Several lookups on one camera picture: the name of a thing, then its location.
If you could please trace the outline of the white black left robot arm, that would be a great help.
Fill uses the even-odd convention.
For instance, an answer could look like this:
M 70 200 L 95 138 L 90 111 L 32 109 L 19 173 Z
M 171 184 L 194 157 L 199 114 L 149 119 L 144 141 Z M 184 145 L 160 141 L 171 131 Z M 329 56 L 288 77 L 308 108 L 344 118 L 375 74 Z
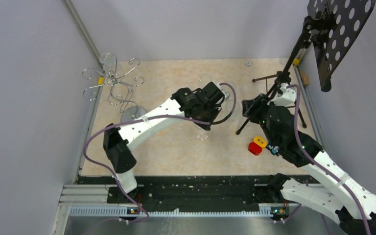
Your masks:
M 141 143 L 165 128 L 181 121 L 193 120 L 201 129 L 210 131 L 218 124 L 217 116 L 229 93 L 221 85 L 209 82 L 205 87 L 180 88 L 164 103 L 140 118 L 122 122 L 120 126 L 109 125 L 104 133 L 103 149 L 114 168 L 113 177 L 121 187 L 119 197 L 132 202 L 137 197 L 137 181 L 134 168 L 137 163 L 132 152 Z

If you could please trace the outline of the cut pattern stemmed glass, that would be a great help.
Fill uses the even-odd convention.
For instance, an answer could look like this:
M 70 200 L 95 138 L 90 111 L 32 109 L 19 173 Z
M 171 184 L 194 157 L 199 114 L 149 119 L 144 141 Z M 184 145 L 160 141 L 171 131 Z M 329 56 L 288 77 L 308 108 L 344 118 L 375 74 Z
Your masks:
M 234 113 L 234 106 L 236 105 L 235 93 L 231 89 L 235 89 L 235 83 L 233 81 L 224 81 L 224 83 L 228 83 L 228 85 L 222 85 L 223 92 L 226 95 L 225 101 L 223 102 L 223 109 L 229 113 Z

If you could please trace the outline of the clear plain wine glass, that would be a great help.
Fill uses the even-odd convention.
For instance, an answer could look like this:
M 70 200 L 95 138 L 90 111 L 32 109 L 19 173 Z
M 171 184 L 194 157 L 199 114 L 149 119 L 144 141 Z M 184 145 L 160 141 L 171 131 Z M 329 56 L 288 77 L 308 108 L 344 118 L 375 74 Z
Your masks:
M 199 77 L 199 83 L 201 87 L 206 86 L 208 83 L 212 82 L 212 76 L 209 73 L 204 73 Z

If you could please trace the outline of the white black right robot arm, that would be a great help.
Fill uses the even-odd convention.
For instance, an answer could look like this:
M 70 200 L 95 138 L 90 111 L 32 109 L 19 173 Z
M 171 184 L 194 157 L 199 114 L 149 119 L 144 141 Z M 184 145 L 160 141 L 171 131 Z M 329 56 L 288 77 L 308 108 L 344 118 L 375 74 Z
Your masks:
M 317 180 L 327 192 L 298 183 L 291 177 L 276 174 L 268 187 L 274 202 L 289 200 L 328 217 L 348 235 L 376 235 L 376 194 L 362 187 L 332 160 L 326 150 L 297 127 L 297 114 L 287 106 L 300 102 L 293 92 L 275 98 L 259 94 L 242 101 L 242 114 L 260 125 L 275 154 L 302 169 Z

